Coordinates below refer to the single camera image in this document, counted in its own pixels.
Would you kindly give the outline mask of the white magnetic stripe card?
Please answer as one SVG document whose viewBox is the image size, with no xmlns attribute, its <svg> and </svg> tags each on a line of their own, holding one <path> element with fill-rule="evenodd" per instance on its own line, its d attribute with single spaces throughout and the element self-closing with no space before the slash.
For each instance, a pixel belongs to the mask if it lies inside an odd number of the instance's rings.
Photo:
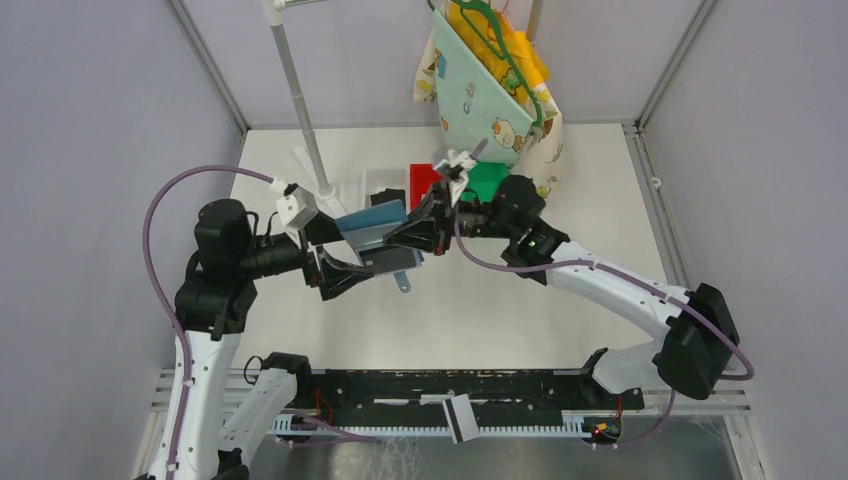
<svg viewBox="0 0 848 480">
<path fill-rule="evenodd" d="M 448 429 L 454 444 L 461 444 L 481 436 L 480 428 L 467 394 L 442 401 Z"/>
</svg>

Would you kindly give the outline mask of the blue card holder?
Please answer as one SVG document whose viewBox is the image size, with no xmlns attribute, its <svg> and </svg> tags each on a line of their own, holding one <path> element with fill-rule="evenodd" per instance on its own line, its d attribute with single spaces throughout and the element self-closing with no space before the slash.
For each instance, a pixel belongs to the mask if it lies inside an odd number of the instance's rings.
<svg viewBox="0 0 848 480">
<path fill-rule="evenodd" d="M 414 249 L 389 245 L 384 237 L 408 219 L 401 200 L 391 200 L 335 220 L 342 237 L 363 267 L 375 277 L 391 275 L 402 293 L 412 290 L 407 271 L 423 263 Z"/>
</svg>

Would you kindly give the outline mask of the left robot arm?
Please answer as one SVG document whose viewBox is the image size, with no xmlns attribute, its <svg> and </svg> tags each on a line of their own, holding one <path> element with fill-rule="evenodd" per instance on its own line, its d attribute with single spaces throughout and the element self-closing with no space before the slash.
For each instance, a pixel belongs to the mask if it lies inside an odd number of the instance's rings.
<svg viewBox="0 0 848 480">
<path fill-rule="evenodd" d="M 175 321 L 176 386 L 147 479 L 246 479 L 252 459 L 286 406 L 314 394 L 304 355 L 272 352 L 235 413 L 222 411 L 230 367 L 258 296 L 255 282 L 299 271 L 322 299 L 372 278 L 323 248 L 307 250 L 285 234 L 260 236 L 234 199 L 205 205 L 194 228 L 197 249 L 168 308 Z"/>
</svg>

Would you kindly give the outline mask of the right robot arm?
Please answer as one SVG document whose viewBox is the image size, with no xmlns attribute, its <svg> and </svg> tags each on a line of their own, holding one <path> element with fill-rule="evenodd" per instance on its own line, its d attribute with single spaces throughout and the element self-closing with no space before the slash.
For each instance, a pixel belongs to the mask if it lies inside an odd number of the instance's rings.
<svg viewBox="0 0 848 480">
<path fill-rule="evenodd" d="M 502 263 L 477 265 L 516 274 L 581 296 L 619 315 L 649 336 L 624 349 L 601 349 L 577 382 L 580 400 L 602 408 L 617 394 L 666 386 L 708 399 L 739 357 L 740 338 L 720 290 L 689 290 L 651 280 L 603 260 L 541 217 L 544 199 L 532 181 L 509 175 L 489 202 L 465 201 L 447 181 L 434 183 L 408 219 L 383 238 L 391 246 L 442 255 L 468 238 L 505 239 Z"/>
</svg>

